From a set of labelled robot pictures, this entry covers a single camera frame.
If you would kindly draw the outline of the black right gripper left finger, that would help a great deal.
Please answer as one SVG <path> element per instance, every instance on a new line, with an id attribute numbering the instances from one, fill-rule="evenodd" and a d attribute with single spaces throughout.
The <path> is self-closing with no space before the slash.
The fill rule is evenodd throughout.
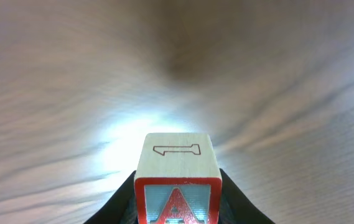
<path id="1" fill-rule="evenodd" d="M 84 224 L 121 223 L 123 215 L 134 197 L 135 173 L 133 171 L 111 198 Z"/>

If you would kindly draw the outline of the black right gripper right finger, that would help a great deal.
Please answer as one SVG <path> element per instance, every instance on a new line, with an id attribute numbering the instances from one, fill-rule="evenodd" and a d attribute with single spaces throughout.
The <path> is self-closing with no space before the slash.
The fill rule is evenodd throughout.
<path id="1" fill-rule="evenodd" d="M 240 190 L 223 169 L 218 224 L 275 224 Z"/>

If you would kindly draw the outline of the red letter A wooden block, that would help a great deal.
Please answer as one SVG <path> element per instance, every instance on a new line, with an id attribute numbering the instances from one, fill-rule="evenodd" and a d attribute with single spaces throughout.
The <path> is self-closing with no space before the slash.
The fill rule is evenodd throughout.
<path id="1" fill-rule="evenodd" d="M 150 133 L 134 175 L 139 223 L 217 223 L 222 177 L 203 133 Z"/>

